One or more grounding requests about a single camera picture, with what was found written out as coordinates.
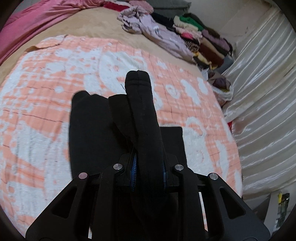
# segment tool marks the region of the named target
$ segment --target bright pink cloth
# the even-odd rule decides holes
[[[186,39],[191,39],[191,40],[194,39],[192,34],[186,33],[186,32],[185,33],[182,33],[181,34],[181,37],[186,38]]]
[[[129,8],[128,6],[118,5],[114,2],[105,2],[103,7],[115,10],[117,12],[121,12],[122,10]]]
[[[144,8],[149,14],[153,13],[153,7],[147,3],[146,1],[139,1],[139,0],[131,0],[128,2],[132,6],[141,6]]]
[[[24,43],[79,10],[102,6],[104,0],[41,0],[13,14],[0,32],[0,65]]]

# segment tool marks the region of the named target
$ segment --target mattress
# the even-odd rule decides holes
[[[152,79],[160,126],[182,126],[188,166],[218,173],[239,195],[237,146],[195,65],[122,30],[117,12],[83,10],[24,44],[0,66],[0,205],[21,232],[71,181],[71,97],[124,93],[129,70]]]

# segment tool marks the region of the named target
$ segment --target shiny beige curtain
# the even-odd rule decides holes
[[[296,33],[271,8],[237,52],[224,73],[234,96],[223,112],[233,121],[244,197],[252,198],[296,181]]]

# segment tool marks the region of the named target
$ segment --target silver screw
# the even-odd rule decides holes
[[[182,166],[181,164],[177,164],[175,165],[175,169],[178,171],[182,171],[184,169],[184,166]]]
[[[114,168],[115,170],[120,170],[120,169],[122,168],[122,165],[119,164],[119,163],[117,163],[117,164],[115,164],[115,165],[113,166],[113,168]]]
[[[218,176],[216,173],[211,173],[211,174],[210,174],[210,179],[217,180],[218,177],[219,177],[219,176]]]
[[[85,179],[85,178],[87,178],[87,173],[82,172],[82,173],[79,174],[78,177],[79,177],[80,179]]]

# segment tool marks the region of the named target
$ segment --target triangular cutout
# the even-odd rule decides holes
[[[230,194],[224,188],[220,188],[220,193],[230,219],[235,219],[245,214],[243,208],[230,196]]]
[[[52,209],[52,214],[68,218],[76,191],[77,187],[71,188]]]

